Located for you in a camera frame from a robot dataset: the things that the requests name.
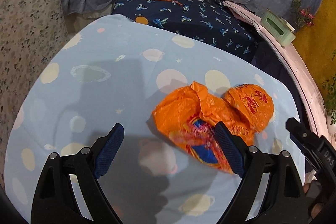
pink cloth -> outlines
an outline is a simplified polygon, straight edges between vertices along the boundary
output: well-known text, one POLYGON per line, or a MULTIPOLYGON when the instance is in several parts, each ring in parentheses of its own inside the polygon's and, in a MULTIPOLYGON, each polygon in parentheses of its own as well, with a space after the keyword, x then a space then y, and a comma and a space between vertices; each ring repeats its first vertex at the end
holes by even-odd
POLYGON ((260 17, 233 2, 226 0, 223 1, 222 4, 230 8, 237 19, 253 25, 260 36, 268 42, 270 47, 277 54, 280 62, 288 71, 299 91, 307 112, 311 130, 318 136, 325 136, 329 142, 336 147, 335 138, 328 133, 326 113, 323 107, 324 101, 321 93, 294 46, 290 44, 285 48, 282 47, 276 39, 261 26, 260 17))

silver pin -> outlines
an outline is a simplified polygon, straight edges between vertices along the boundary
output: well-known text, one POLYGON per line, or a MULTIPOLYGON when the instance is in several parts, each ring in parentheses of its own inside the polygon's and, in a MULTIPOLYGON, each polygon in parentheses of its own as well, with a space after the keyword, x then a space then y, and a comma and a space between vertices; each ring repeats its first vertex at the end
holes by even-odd
POLYGON ((53 153, 51 153, 50 155, 49 155, 49 158, 50 159, 54 159, 54 158, 56 158, 57 157, 57 153, 56 152, 53 152, 53 153))
POLYGON ((85 154, 87 154, 87 153, 89 153, 90 152, 90 148, 88 148, 88 147, 84 147, 84 148, 82 148, 82 150, 81 150, 81 153, 83 154, 83 155, 85 155, 85 154))
POLYGON ((290 156, 290 153, 286 150, 282 151, 282 155, 286 158, 288 158, 290 156))
POLYGON ((258 151, 258 148, 256 148, 255 146, 250 146, 249 147, 249 151, 252 152, 252 153, 256 153, 258 151))

textured blue pad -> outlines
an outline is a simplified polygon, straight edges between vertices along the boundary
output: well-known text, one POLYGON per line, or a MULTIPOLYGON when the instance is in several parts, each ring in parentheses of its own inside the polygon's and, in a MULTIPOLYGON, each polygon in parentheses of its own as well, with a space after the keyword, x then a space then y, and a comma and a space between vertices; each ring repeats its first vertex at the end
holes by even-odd
POLYGON ((244 157, 233 142, 230 131, 224 124, 217 123, 215 126, 215 136, 232 171, 242 178, 245 174, 244 157))
POLYGON ((124 128, 119 125, 110 135, 108 141, 103 146, 102 150, 96 157, 95 169, 93 175, 96 179, 105 175, 110 168, 110 165, 124 140, 124 128))

orange plastic bag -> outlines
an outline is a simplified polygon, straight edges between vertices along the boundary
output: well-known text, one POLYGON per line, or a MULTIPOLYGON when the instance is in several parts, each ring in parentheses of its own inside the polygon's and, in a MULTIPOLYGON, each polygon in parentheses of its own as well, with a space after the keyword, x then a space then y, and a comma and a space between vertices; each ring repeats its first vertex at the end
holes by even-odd
POLYGON ((230 132, 253 144, 274 111, 272 98, 257 85, 230 88, 224 98, 193 82, 174 90, 152 112, 157 129, 200 162, 232 172, 214 139, 213 127, 223 121, 230 132))

light blue tablecloth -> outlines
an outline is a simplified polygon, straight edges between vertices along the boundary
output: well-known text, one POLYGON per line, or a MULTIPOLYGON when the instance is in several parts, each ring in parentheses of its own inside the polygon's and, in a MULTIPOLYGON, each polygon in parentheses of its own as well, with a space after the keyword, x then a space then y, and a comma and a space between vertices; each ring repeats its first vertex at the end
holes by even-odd
MULTIPOLYGON (((255 144, 263 152, 290 151, 303 178, 305 159, 285 130, 285 121, 298 114, 283 84, 227 52, 113 15, 77 34, 29 92, 7 147, 8 197, 29 221, 48 155, 69 155, 91 146, 118 122, 125 139, 99 183, 124 223, 216 223, 240 178, 172 147, 151 119, 167 93, 192 81, 206 84, 218 96, 229 86, 262 86, 273 98, 275 113, 255 144)), ((75 177, 72 182, 83 215, 90 217, 75 177)), ((261 189, 250 217, 262 196, 261 189)))

